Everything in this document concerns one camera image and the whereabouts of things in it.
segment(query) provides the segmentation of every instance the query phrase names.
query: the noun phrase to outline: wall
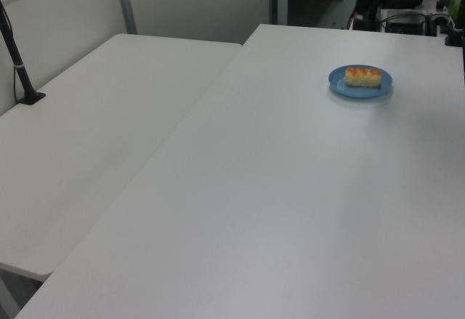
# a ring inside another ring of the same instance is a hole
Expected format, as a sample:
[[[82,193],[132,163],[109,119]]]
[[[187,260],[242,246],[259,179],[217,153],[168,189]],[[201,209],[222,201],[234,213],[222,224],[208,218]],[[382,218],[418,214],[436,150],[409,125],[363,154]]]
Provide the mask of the wall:
[[[131,0],[138,34],[243,44],[270,0]]]
[[[36,89],[111,36],[126,32],[119,0],[15,0],[5,9]],[[0,39],[0,115],[15,104],[12,74]]]

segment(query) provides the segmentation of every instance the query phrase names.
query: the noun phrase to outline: table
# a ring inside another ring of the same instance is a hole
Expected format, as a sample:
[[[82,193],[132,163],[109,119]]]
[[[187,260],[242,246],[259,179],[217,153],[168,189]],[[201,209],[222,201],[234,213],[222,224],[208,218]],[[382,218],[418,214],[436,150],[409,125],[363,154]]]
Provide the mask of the table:
[[[333,94],[351,63],[393,93]],[[261,25],[18,319],[461,318],[462,68],[431,37]]]
[[[239,49],[118,35],[0,117],[0,267],[44,281]]]

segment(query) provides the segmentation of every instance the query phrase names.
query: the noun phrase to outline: black stand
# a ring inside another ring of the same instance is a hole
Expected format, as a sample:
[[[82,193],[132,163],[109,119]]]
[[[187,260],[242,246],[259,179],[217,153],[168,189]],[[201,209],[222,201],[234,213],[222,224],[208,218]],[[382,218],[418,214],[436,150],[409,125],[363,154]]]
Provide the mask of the black stand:
[[[13,60],[13,65],[15,70],[17,71],[18,76],[20,77],[21,84],[24,88],[24,98],[19,100],[18,103],[23,103],[25,105],[33,105],[40,99],[45,97],[43,92],[37,92],[31,85],[31,81],[29,80],[28,73],[26,72],[26,68],[23,64],[23,59],[21,59],[20,52],[17,49],[15,40],[13,39],[13,31],[9,24],[7,12],[5,12],[5,8],[0,1],[0,31],[7,44],[7,48],[9,51],[10,56]]]

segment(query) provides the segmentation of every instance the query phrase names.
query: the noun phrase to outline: cable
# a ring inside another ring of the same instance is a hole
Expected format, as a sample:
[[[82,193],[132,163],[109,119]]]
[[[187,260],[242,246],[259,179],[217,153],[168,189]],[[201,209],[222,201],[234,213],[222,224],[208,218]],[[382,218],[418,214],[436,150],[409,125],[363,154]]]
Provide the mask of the cable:
[[[19,102],[17,101],[16,97],[16,67],[13,66],[13,95],[15,96],[15,102],[18,104]]]
[[[402,17],[411,17],[411,16],[422,16],[422,17],[426,17],[425,14],[420,14],[420,13],[397,14],[397,15],[393,15],[393,16],[386,17],[384,20],[381,21],[381,23],[386,23],[387,21],[390,21],[390,20],[400,19],[400,18],[402,18]]]

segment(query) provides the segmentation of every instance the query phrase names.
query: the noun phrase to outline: plate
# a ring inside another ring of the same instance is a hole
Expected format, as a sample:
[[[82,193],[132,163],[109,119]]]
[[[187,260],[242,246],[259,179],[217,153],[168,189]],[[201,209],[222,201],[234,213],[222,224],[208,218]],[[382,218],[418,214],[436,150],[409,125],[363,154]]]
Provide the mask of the plate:
[[[357,86],[347,85],[344,78],[346,76],[346,69],[349,67],[353,68],[374,68],[375,70],[381,71],[381,84],[376,88],[364,88]],[[356,99],[370,99],[372,97],[380,97],[387,94],[392,89],[392,77],[391,75],[377,67],[368,65],[348,65],[337,68],[336,70],[329,73],[329,87],[334,92],[347,96],[354,97]]]

